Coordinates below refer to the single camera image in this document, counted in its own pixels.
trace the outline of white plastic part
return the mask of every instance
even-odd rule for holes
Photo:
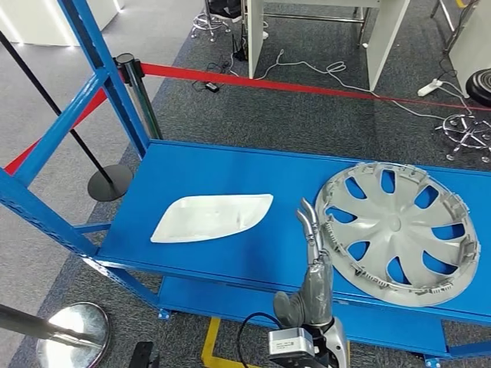
[[[434,79],[431,81],[430,84],[427,84],[425,87],[420,89],[418,91],[418,96],[419,97],[425,97],[427,94],[431,94],[431,92],[434,92],[434,90],[441,87],[443,85],[442,82],[439,81],[438,79]]]
[[[261,222],[273,195],[197,195],[170,205],[150,241],[199,242],[245,232]]]

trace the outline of robotic hand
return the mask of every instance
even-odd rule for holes
[[[305,213],[296,215],[304,226],[309,264],[298,292],[274,296],[274,313],[284,329],[269,333],[269,358],[286,368],[347,368],[346,337],[332,312],[332,264],[315,210],[305,198],[301,207]]]

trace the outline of stanchion base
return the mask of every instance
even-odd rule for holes
[[[107,351],[110,336],[107,315],[92,303],[76,303],[60,310],[49,319],[51,324],[88,334],[100,347],[70,347],[51,340],[39,340],[36,355],[42,368],[54,366],[93,368]]]
[[[133,173],[124,165],[110,165],[104,170],[113,180],[110,184],[100,172],[92,175],[87,185],[88,195],[99,202],[110,202],[122,197],[133,179]]]

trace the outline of silver hubcap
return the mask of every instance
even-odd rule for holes
[[[369,163],[339,172],[316,210],[335,267],[384,301],[439,304],[465,290],[480,245],[460,197],[414,166]]]

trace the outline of blue shelf surface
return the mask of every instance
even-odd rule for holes
[[[243,321],[251,313],[273,315],[273,293],[245,290],[224,284],[166,277],[159,292],[159,304],[167,310],[183,311],[227,320]],[[401,311],[386,311],[348,304],[334,304],[350,341],[369,343],[415,353],[448,357],[441,320],[410,317]],[[274,327],[264,318],[252,323]]]
[[[224,282],[263,291],[297,290],[306,270],[306,246],[295,218],[302,196],[313,202],[332,175],[357,159],[153,141],[96,259],[104,265]],[[482,245],[474,281],[461,295],[437,307],[409,308],[369,297],[335,272],[335,299],[368,307],[433,314],[491,324],[486,269],[491,232],[487,172],[425,167],[459,193],[471,209]],[[184,196],[261,194],[274,196],[258,225],[210,241],[154,244],[150,236],[167,207]]]

